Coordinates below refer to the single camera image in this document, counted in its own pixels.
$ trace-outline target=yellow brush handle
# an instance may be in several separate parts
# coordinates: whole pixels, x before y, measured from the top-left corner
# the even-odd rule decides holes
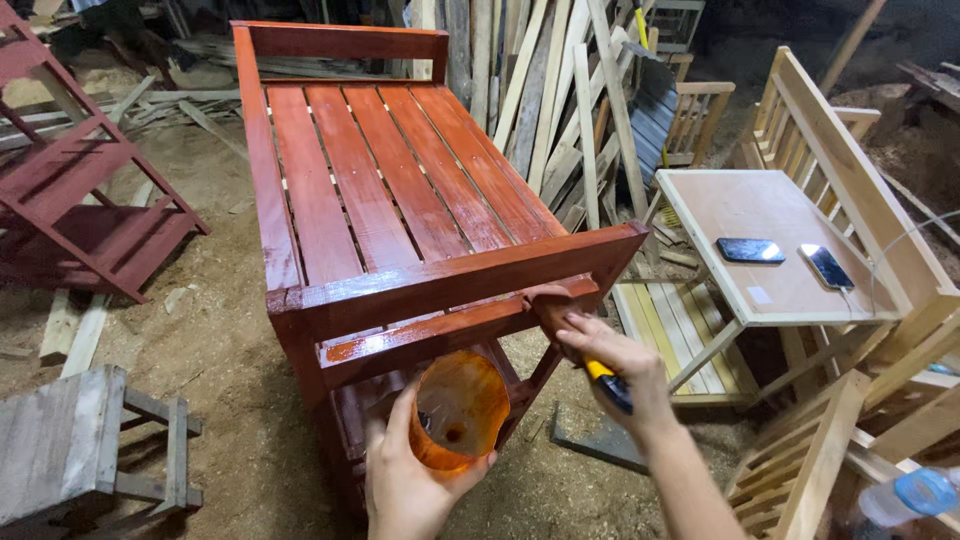
[[[613,371],[609,367],[590,356],[584,356],[584,364],[587,366],[587,373],[590,374],[591,380],[597,380],[601,375],[613,375]]]

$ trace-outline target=hand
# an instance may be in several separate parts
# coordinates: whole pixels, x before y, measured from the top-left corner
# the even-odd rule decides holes
[[[464,473],[427,469],[410,450],[410,417],[416,382],[396,398],[390,423],[367,423],[368,538],[427,540],[437,536],[453,505],[487,475],[496,451]]]
[[[666,385],[666,368],[660,354],[616,333],[600,319],[568,313],[566,321],[574,331],[559,330],[557,339],[593,356],[616,373],[630,388],[634,414],[626,415],[601,393],[596,384],[590,389],[607,415],[623,426],[641,446],[658,432],[678,426],[670,408]]]

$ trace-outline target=plastic bottle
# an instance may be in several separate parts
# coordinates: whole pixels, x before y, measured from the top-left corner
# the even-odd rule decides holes
[[[958,488],[960,467],[923,467],[863,490],[857,502],[870,521],[890,528],[954,508],[960,501]]]

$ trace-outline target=orange paint cup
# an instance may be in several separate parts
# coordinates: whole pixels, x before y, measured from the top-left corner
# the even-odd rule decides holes
[[[420,378],[410,418],[410,448],[436,471],[463,472],[493,450],[510,414],[503,378],[488,359],[457,351]]]

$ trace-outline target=black smartphone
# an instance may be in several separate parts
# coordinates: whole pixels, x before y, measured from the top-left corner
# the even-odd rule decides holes
[[[720,255],[730,262],[780,264],[783,252],[773,240],[760,238],[717,238]]]
[[[813,267],[817,277],[824,285],[834,289],[852,289],[854,287],[850,276],[843,271],[840,263],[833,258],[827,248],[816,244],[801,244],[800,253],[804,254],[804,258]]]

